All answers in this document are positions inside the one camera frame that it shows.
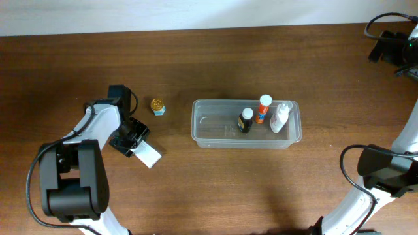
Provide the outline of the white green medicine box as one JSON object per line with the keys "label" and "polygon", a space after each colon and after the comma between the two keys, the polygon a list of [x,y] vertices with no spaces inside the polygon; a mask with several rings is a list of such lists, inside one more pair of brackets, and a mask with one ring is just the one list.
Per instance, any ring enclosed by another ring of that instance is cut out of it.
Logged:
{"label": "white green medicine box", "polygon": [[132,149],[131,151],[148,168],[152,168],[162,158],[162,155],[145,141],[142,141],[135,149]]}

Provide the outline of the small gold-lidded balm jar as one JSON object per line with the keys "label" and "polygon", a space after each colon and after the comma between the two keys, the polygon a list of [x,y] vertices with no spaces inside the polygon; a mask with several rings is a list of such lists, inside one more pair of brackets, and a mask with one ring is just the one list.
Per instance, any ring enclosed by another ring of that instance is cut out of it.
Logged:
{"label": "small gold-lidded balm jar", "polygon": [[165,105],[161,99],[153,99],[150,107],[156,116],[162,116],[165,113]]}

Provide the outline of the dark brown medicine bottle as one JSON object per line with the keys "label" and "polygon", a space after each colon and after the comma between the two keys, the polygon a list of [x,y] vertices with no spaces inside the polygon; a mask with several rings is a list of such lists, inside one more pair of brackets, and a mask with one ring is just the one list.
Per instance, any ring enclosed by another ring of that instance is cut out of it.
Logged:
{"label": "dark brown medicine bottle", "polygon": [[238,128],[242,133],[248,133],[252,126],[253,110],[251,108],[243,109],[242,113],[238,117]]}

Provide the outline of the white spray bottle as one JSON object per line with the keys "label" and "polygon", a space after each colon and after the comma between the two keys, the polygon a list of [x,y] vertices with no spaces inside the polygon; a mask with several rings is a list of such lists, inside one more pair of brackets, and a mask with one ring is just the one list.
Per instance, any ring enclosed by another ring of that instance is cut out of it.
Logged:
{"label": "white spray bottle", "polygon": [[287,123],[289,119],[289,113],[293,108],[293,103],[291,101],[283,101],[278,105],[276,111],[270,119],[270,128],[274,133],[280,132],[283,126]]}

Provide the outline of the orange tablet tube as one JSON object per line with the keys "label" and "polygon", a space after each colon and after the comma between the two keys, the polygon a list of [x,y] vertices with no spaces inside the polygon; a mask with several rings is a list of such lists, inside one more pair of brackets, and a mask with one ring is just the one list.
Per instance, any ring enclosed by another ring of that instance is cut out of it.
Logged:
{"label": "orange tablet tube", "polygon": [[255,118],[255,122],[262,124],[265,121],[266,114],[270,105],[272,104],[272,97],[270,95],[262,95],[259,99],[258,113]]}

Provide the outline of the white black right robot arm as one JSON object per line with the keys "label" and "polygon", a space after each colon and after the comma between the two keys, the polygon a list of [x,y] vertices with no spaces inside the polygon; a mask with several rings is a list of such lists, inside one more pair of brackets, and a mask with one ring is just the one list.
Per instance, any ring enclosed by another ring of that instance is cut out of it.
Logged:
{"label": "white black right robot arm", "polygon": [[[396,65],[396,74],[417,73],[417,30],[410,34],[383,31],[368,56],[370,61]],[[308,234],[357,234],[361,227],[386,204],[406,193],[417,192],[417,110],[414,109],[390,149],[373,144],[354,144],[340,155],[343,161],[351,149],[361,149],[357,164],[359,178],[335,210],[311,226]]]}

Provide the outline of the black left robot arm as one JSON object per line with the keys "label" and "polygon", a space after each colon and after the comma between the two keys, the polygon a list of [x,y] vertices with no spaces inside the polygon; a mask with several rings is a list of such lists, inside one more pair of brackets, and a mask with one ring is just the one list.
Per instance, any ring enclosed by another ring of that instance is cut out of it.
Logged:
{"label": "black left robot arm", "polygon": [[130,157],[145,141],[149,128],[132,117],[135,97],[128,87],[111,85],[107,98],[84,105],[84,117],[68,135],[40,147],[34,163],[39,165],[42,210],[60,220],[58,228],[130,234],[108,206],[110,189],[101,151],[110,144]]}

